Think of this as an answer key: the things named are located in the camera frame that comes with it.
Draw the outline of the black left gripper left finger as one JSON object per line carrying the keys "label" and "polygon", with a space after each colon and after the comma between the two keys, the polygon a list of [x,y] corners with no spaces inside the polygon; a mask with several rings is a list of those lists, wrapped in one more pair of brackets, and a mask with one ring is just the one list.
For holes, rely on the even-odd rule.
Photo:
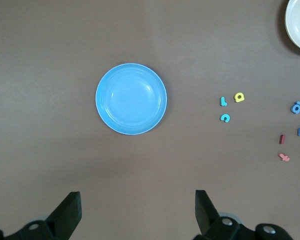
{"label": "black left gripper left finger", "polygon": [[45,220],[27,223],[17,232],[0,240],[68,240],[82,219],[80,192],[70,192]]}

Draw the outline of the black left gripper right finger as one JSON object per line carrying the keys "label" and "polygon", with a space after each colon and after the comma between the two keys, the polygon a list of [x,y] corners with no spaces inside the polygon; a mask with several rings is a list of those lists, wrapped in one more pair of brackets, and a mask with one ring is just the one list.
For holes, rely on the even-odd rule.
{"label": "black left gripper right finger", "polygon": [[230,216],[220,216],[205,190],[195,191],[196,240],[292,240],[282,227],[261,223],[251,230]]}

